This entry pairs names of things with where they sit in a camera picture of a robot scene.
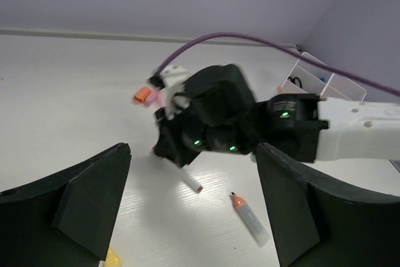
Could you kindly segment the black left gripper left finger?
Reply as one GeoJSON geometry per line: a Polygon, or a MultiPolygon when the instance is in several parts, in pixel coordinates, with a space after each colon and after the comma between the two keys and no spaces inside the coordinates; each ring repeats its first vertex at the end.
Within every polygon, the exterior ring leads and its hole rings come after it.
{"type": "Polygon", "coordinates": [[[1,192],[1,261],[104,261],[130,164],[129,145],[118,143],[1,192]]]}

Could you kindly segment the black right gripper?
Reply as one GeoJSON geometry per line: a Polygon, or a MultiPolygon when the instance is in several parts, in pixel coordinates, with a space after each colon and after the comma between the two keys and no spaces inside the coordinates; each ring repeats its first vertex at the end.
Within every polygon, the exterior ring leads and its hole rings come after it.
{"type": "Polygon", "coordinates": [[[155,113],[159,136],[153,153],[180,168],[205,151],[255,154],[267,143],[297,161],[316,160],[319,135],[329,123],[319,117],[315,94],[279,94],[256,101],[234,64],[206,67],[184,82],[189,106],[168,119],[155,113]]]}

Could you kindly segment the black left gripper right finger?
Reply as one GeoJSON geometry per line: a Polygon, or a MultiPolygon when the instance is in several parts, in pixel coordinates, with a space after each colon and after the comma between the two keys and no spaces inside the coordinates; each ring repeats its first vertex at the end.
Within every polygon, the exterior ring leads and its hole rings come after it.
{"type": "Polygon", "coordinates": [[[281,266],[398,266],[399,197],[340,181],[275,147],[256,162],[281,266]]]}

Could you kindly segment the white brown-capped marker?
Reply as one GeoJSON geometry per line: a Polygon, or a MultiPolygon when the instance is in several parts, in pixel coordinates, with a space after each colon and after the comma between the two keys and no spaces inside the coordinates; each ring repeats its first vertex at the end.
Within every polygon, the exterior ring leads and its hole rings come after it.
{"type": "Polygon", "coordinates": [[[186,170],[175,165],[168,159],[163,159],[163,162],[165,167],[175,172],[175,174],[181,179],[181,181],[195,193],[200,193],[203,190],[202,184],[194,179],[186,170]]]}

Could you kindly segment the pink highlighter cap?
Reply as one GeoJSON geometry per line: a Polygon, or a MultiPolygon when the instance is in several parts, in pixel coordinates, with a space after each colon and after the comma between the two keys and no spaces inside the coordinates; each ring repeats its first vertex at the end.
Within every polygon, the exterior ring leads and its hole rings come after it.
{"type": "Polygon", "coordinates": [[[147,98],[144,101],[145,107],[150,107],[152,104],[159,104],[159,90],[152,89],[147,98]]]}

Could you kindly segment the black handled scissors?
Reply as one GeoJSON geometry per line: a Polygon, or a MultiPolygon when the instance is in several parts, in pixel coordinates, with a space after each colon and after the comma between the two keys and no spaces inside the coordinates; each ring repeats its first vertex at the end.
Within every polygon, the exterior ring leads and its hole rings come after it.
{"type": "Polygon", "coordinates": [[[301,81],[301,79],[299,78],[299,77],[288,77],[288,79],[287,79],[288,81],[290,81],[291,83],[293,83],[295,86],[297,86],[297,87],[299,87],[300,89],[302,89],[303,88],[303,84],[302,84],[302,81],[301,81]]]}

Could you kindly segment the pink highlighter pen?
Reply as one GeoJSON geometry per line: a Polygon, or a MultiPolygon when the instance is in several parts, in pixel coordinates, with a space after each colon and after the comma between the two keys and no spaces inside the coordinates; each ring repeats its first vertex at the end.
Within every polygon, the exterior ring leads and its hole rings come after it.
{"type": "Polygon", "coordinates": [[[165,112],[168,112],[169,101],[162,90],[156,91],[156,104],[159,106],[159,108],[163,108],[165,112]]]}

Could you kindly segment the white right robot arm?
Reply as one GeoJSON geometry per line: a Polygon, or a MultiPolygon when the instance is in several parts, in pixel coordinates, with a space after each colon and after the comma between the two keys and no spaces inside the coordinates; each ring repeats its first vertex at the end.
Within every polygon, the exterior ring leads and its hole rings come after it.
{"type": "Polygon", "coordinates": [[[278,94],[258,102],[234,64],[190,74],[156,71],[149,83],[166,94],[155,112],[154,154],[178,166],[202,152],[255,154],[267,143],[302,163],[399,159],[399,106],[316,94],[278,94]]]}

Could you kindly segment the orange marker cap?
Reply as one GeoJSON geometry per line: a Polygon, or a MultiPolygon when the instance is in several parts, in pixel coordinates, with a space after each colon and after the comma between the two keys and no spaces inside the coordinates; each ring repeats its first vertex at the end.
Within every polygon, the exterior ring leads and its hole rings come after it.
{"type": "Polygon", "coordinates": [[[149,87],[142,87],[133,97],[132,101],[134,104],[145,104],[147,98],[152,93],[152,89],[149,87]]]}

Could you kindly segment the grey orange-tip marker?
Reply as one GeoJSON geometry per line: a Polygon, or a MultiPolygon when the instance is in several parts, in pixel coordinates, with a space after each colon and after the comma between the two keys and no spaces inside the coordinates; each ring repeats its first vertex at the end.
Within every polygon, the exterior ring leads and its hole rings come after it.
{"type": "Polygon", "coordinates": [[[236,193],[231,192],[232,206],[250,232],[257,245],[261,248],[269,241],[269,234],[247,202],[236,193]]]}

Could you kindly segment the yellow highlighter pen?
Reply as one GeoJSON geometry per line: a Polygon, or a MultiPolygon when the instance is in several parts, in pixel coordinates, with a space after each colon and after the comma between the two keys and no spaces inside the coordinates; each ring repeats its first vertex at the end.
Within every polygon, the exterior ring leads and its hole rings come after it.
{"type": "Polygon", "coordinates": [[[111,247],[108,248],[107,256],[103,264],[104,267],[122,267],[120,257],[113,251],[111,247]]]}

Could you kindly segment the green correction tape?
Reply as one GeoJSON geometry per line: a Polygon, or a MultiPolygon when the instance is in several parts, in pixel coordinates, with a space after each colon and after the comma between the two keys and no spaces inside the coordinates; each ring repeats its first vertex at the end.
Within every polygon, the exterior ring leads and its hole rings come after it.
{"type": "Polygon", "coordinates": [[[253,163],[256,162],[256,155],[255,154],[251,154],[250,159],[253,163]]]}

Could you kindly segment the white divided organizer tray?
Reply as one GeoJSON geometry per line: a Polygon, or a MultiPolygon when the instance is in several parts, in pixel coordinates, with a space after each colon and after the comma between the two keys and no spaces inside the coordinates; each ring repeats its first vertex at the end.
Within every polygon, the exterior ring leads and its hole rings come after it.
{"type": "Polygon", "coordinates": [[[314,93],[356,102],[364,101],[367,94],[362,86],[351,79],[319,69],[300,59],[277,90],[279,93],[314,93]]]}

